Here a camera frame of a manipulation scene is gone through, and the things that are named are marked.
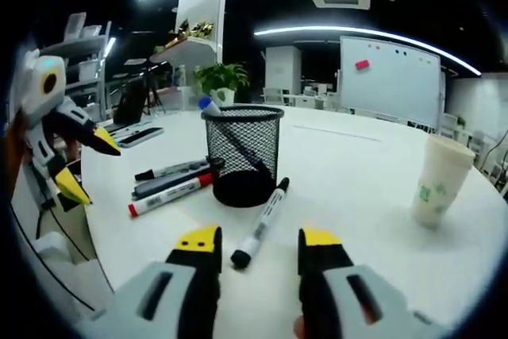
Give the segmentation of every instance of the paper cup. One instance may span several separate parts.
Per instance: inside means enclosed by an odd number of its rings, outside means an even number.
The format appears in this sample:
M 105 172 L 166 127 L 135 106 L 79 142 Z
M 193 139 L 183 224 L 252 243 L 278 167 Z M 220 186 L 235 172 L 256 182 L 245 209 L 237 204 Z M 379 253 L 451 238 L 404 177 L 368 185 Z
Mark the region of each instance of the paper cup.
M 411 213 L 422 225 L 439 226 L 471 170 L 475 153 L 451 139 L 430 135 Z

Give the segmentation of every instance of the red magnet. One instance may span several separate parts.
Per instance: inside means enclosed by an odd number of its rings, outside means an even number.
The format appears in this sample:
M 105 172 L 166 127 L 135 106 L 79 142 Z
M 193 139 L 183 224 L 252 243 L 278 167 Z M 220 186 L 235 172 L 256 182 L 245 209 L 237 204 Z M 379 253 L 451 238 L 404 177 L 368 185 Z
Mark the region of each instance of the red magnet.
M 368 60 L 363 60 L 363 61 L 358 61 L 355 65 L 356 65 L 356 70 L 361 71 L 362 69 L 369 67 L 371 64 L 368 62 Z

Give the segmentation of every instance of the mesh pencil holder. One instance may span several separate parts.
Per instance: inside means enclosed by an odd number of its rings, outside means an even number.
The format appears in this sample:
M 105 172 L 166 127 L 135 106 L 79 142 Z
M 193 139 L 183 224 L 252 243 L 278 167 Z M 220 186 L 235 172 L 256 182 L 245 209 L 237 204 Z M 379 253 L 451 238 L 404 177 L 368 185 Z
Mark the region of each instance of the mesh pencil holder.
M 276 186 L 284 112 L 266 106 L 232 106 L 221 112 L 221 116 L 202 113 L 214 196 L 239 208 L 263 204 Z

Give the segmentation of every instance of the blue marker cap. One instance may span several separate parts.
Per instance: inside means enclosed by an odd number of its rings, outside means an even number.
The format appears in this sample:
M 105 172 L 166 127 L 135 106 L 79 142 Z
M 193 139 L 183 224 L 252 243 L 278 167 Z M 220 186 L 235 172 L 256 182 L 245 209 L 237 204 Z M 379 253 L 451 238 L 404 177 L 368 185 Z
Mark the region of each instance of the blue marker cap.
M 212 103 L 212 98 L 210 97 L 203 97 L 198 101 L 199 109 L 204 110 L 208 107 L 208 105 Z

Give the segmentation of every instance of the ceiling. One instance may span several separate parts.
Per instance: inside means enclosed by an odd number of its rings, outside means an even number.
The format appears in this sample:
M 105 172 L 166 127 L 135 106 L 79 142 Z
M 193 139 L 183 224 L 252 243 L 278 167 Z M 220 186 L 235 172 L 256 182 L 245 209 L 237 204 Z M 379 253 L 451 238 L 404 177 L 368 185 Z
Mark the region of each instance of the ceiling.
M 39 46 L 62 40 L 67 16 L 87 12 L 87 24 L 113 22 L 117 43 L 106 61 L 106 77 L 129 76 L 143 66 L 126 67 L 127 59 L 149 57 L 155 45 L 168 42 L 175 27 L 178 0 L 32 0 L 34 36 Z M 294 40 L 338 40 L 337 33 L 259 39 L 255 30 L 289 25 L 347 25 L 377 29 L 423 41 L 460 57 L 480 71 L 506 70 L 502 62 L 503 22 L 508 20 L 506 0 L 371 0 L 370 10 L 323 10 L 311 0 L 226 0 L 224 61 L 245 62 L 254 82 L 264 77 L 260 52 Z M 303 70 L 319 73 L 320 65 L 332 67 L 338 49 L 329 44 L 298 44 L 304 51 Z M 443 65 L 459 75 L 471 75 L 450 60 Z

